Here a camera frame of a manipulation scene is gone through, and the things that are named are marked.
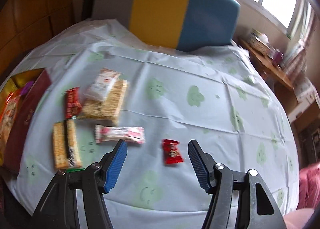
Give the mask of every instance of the red cloth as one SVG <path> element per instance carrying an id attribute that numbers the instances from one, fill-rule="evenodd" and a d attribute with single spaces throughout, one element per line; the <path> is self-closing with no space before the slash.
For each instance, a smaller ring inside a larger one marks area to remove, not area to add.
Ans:
<path id="1" fill-rule="evenodd" d="M 299 172 L 299 204 L 297 209 L 315 209 L 320 202 L 320 163 L 311 164 Z"/>

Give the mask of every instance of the wrinkled sheet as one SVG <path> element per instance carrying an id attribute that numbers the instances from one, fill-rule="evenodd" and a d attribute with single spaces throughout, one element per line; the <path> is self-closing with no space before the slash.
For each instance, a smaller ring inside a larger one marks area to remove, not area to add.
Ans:
<path id="1" fill-rule="evenodd" d="M 146 135 L 145 144 L 128 146 L 116 186 L 105 195 L 114 228 L 201 227 L 211 196 L 200 188 L 188 157 L 191 139 L 232 170 L 258 170 L 282 214 L 296 209 L 299 167 L 290 124 L 246 50 L 203 47 L 186 54 L 146 45 L 116 20 L 87 21 L 34 49 L 12 74 L 42 67 L 52 85 L 33 116 L 20 173 L 6 179 L 30 214 L 56 172 L 52 126 L 64 119 L 64 91 L 80 86 L 82 94 L 103 67 L 130 82 L 119 126 L 141 126 Z M 77 121 L 84 165 L 99 161 L 115 145 L 96 145 L 93 125 Z M 164 165 L 165 138 L 180 141 L 184 163 Z M 237 211 L 234 194 L 229 228 Z M 86 228 L 81 191 L 77 197 Z"/>

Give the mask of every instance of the small red snack packet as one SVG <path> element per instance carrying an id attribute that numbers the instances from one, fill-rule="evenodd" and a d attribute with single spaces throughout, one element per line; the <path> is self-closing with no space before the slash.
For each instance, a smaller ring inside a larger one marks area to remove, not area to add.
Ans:
<path id="1" fill-rule="evenodd" d="M 79 102 L 78 96 L 79 87 L 75 87 L 66 91 L 67 93 L 67 109 L 66 109 L 66 119 L 70 119 L 76 116 L 81 111 L 81 104 Z"/>
<path id="2" fill-rule="evenodd" d="M 183 158 L 178 151 L 177 145 L 178 141 L 164 139 L 162 140 L 162 148 L 164 150 L 164 163 L 165 164 L 175 164 L 179 162 L 184 162 Z"/>

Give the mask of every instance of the pink fabric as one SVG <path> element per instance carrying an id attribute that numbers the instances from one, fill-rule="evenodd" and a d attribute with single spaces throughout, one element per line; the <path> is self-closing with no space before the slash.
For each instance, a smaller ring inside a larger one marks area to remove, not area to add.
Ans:
<path id="1" fill-rule="evenodd" d="M 315 209 L 320 202 L 320 163 L 299 172 L 299 204 L 297 209 Z"/>
<path id="2" fill-rule="evenodd" d="M 314 212 L 312 208 L 299 209 L 286 214 L 283 219 L 287 229 L 302 229 Z"/>

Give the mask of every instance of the headboard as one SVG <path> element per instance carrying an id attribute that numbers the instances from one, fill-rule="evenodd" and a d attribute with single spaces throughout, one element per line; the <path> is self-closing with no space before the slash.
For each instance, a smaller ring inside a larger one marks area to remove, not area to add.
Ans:
<path id="1" fill-rule="evenodd" d="M 94 0 L 91 18 L 116 18 L 147 44 L 188 52 L 230 45 L 239 9 L 235 0 Z"/>

